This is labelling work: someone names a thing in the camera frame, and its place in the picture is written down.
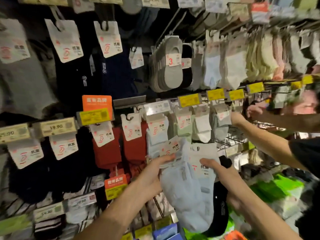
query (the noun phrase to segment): black sleeve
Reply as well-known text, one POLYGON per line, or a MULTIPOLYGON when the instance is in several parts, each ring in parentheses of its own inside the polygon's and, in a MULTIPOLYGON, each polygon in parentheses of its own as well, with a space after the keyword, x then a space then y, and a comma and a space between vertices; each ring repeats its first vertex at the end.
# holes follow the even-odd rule
POLYGON ((320 137, 291 140, 289 147, 295 158, 320 178, 320 137))

